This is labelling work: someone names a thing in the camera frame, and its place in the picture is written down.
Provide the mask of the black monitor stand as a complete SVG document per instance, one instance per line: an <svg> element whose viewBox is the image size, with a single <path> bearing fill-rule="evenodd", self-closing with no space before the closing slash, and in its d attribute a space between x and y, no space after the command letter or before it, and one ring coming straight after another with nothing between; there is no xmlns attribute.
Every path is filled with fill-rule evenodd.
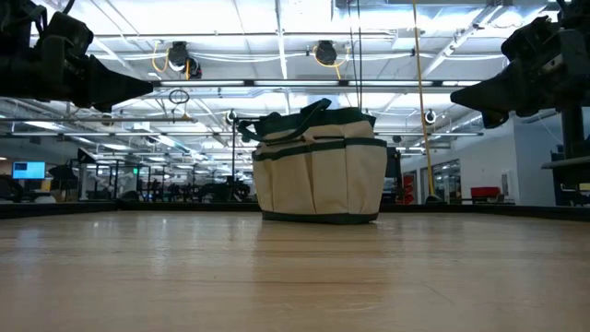
<svg viewBox="0 0 590 332"><path fill-rule="evenodd" d="M590 157L590 140L584 134L583 108L571 105L560 110L565 159Z"/></svg>

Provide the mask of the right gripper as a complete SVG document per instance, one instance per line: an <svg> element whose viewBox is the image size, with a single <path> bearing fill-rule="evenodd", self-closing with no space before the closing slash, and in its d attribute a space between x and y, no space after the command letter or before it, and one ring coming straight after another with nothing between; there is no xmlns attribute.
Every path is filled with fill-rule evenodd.
<svg viewBox="0 0 590 332"><path fill-rule="evenodd" d="M532 116L558 106L590 107L590 18L535 18L501 46L510 64L498 75L451 94L451 102L480 111L485 129L509 111Z"/></svg>

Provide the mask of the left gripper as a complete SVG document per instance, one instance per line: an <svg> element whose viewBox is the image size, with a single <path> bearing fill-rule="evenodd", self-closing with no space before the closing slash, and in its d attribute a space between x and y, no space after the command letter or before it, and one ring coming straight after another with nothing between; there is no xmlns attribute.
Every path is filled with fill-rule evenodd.
<svg viewBox="0 0 590 332"><path fill-rule="evenodd" d="M33 50L40 60L34 99L85 102L101 113L112 106L153 91L145 80L108 69L86 52L94 34L88 26L62 12L55 12Z"/></svg>

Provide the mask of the black aluminium table frame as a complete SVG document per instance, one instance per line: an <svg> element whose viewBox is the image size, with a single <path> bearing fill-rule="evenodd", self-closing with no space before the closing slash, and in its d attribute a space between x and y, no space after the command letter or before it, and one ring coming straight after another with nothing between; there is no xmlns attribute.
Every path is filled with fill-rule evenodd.
<svg viewBox="0 0 590 332"><path fill-rule="evenodd" d="M146 203L97 201L75 203L0 204L0 219L21 219L56 215L73 215L114 211L173 212L258 212L255 203ZM532 207L514 205L383 205L379 213L418 214L489 214L522 218L539 218L590 222L590 207Z"/></svg>

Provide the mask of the red bin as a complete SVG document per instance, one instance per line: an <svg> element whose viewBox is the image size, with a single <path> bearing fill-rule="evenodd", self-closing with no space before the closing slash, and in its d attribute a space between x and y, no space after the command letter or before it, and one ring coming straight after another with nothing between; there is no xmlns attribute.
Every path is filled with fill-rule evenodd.
<svg viewBox="0 0 590 332"><path fill-rule="evenodd" d="M479 186L470 188L472 199L497 198L501 193L501 189L494 186Z"/></svg>

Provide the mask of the beige green gardening bag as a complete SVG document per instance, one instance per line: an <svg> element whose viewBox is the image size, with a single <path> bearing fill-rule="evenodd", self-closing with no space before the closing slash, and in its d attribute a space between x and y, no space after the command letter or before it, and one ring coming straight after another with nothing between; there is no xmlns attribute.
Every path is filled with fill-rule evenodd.
<svg viewBox="0 0 590 332"><path fill-rule="evenodd" d="M298 113L270 113L237 126L252 154L254 189L265 220L364 224L378 218L387 144L375 117L329 99Z"/></svg>

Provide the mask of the red cabinet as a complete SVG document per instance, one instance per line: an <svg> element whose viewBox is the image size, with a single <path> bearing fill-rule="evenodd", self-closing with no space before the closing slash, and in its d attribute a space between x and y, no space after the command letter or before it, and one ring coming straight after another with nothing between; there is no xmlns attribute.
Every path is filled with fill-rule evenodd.
<svg viewBox="0 0 590 332"><path fill-rule="evenodd" d="M402 185L404 189L404 194L402 198L402 202L404 205L412 205L416 203L416 173L415 172L405 172L402 178Z"/></svg>

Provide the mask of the black background equipment box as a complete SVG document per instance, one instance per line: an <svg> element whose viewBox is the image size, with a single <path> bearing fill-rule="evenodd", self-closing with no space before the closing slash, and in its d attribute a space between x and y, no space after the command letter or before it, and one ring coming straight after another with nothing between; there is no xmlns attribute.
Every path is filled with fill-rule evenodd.
<svg viewBox="0 0 590 332"><path fill-rule="evenodd" d="M396 148L387 149L387 164L383 192L396 202L403 194L401 153Z"/></svg>

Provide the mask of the grey monitor desk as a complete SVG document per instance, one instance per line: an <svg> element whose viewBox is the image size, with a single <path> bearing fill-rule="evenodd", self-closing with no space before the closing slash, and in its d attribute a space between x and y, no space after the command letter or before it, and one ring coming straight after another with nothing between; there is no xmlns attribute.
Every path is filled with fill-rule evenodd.
<svg viewBox="0 0 590 332"><path fill-rule="evenodd" d="M559 207L590 207L590 156L554 160L541 168L550 170Z"/></svg>

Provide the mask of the background blue-screen monitor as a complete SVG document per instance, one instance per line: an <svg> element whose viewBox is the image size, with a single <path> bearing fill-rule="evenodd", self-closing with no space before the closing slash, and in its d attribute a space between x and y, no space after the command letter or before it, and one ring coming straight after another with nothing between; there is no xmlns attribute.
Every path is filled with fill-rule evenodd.
<svg viewBox="0 0 590 332"><path fill-rule="evenodd" d="M15 180L43 180L46 173L44 161L14 161L12 178Z"/></svg>

